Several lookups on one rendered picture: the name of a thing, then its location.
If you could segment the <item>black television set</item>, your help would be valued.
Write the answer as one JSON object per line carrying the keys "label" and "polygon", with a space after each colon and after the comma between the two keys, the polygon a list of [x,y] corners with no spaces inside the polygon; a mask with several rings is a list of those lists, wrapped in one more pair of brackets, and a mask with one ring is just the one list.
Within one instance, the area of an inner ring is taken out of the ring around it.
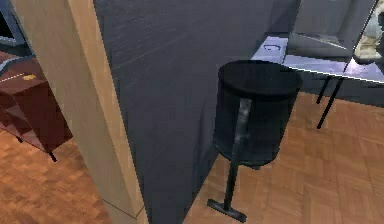
{"label": "black television set", "polygon": [[21,28],[9,8],[0,7],[0,43],[8,46],[19,46],[25,43]]}

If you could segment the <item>black pedal bin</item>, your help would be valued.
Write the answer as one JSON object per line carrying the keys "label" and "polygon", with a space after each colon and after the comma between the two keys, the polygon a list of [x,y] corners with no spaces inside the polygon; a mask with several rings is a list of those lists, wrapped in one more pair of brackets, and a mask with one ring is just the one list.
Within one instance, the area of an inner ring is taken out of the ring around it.
{"label": "black pedal bin", "polygon": [[213,144],[230,168],[224,201],[209,199],[208,207],[246,221],[232,207],[238,168],[258,170],[275,160],[302,85],[297,71],[274,62],[238,60],[220,67]]}

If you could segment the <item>grey table with black legs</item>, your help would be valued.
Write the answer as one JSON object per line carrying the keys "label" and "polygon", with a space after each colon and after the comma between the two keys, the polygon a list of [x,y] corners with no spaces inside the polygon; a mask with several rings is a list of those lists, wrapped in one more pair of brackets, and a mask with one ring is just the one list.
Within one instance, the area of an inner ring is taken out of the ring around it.
{"label": "grey table with black legs", "polygon": [[288,54],[288,37],[266,36],[251,57],[282,64],[297,70],[303,78],[302,91],[314,93],[319,104],[324,95],[330,99],[317,124],[320,129],[336,98],[384,107],[384,68],[375,62],[358,64],[354,58],[338,62]]}

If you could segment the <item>grey open box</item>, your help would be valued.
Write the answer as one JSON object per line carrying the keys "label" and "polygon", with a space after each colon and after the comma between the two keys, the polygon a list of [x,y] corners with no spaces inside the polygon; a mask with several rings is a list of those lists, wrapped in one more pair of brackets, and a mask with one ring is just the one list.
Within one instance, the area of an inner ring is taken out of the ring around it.
{"label": "grey open box", "polygon": [[301,0],[289,55],[348,61],[379,0]]}

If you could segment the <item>dark red cabinet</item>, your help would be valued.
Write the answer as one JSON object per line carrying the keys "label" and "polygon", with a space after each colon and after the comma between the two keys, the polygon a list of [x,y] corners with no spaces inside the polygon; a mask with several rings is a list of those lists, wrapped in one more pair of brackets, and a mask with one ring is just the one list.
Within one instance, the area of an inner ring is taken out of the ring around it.
{"label": "dark red cabinet", "polygon": [[[33,80],[23,76],[35,75]],[[47,153],[72,138],[43,70],[34,56],[0,51],[0,129]]]}

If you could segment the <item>pale stone statue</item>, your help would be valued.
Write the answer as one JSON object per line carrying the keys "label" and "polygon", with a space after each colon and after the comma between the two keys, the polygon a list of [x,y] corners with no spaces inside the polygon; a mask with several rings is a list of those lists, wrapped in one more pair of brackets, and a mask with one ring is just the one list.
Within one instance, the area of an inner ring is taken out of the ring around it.
{"label": "pale stone statue", "polygon": [[384,57],[384,0],[378,3],[365,26],[353,59],[358,64],[379,62]]}

